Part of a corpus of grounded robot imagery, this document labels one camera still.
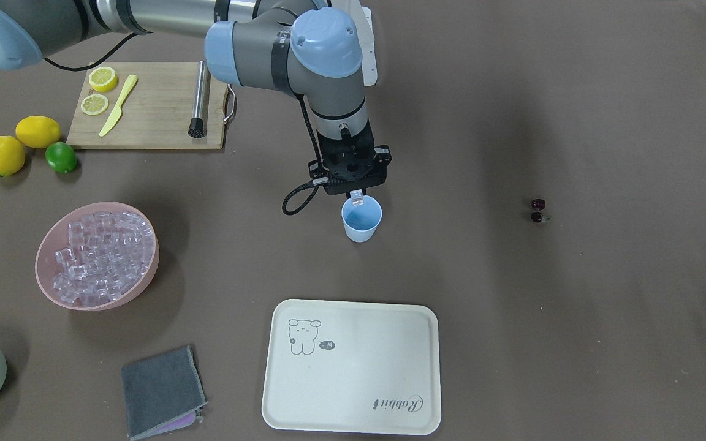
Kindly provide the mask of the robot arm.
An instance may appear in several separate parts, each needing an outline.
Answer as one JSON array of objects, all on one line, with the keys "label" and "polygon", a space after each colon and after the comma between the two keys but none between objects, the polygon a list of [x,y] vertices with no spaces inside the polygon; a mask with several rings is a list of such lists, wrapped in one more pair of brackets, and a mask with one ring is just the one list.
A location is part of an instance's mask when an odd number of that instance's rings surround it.
[{"label": "robot arm", "polygon": [[0,1],[0,69],[100,34],[201,37],[215,79],[306,98],[317,132],[311,177],[347,194],[384,184],[392,160],[371,131],[360,31],[327,1]]}]

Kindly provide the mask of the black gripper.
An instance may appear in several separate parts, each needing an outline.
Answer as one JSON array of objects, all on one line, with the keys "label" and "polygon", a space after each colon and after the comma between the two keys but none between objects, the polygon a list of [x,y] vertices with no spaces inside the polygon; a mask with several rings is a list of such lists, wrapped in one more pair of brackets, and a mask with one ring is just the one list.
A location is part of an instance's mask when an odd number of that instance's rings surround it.
[{"label": "black gripper", "polygon": [[317,133],[319,159],[308,164],[310,178],[319,182],[328,195],[365,192],[387,181],[392,154],[387,145],[375,145],[371,129],[341,139]]}]

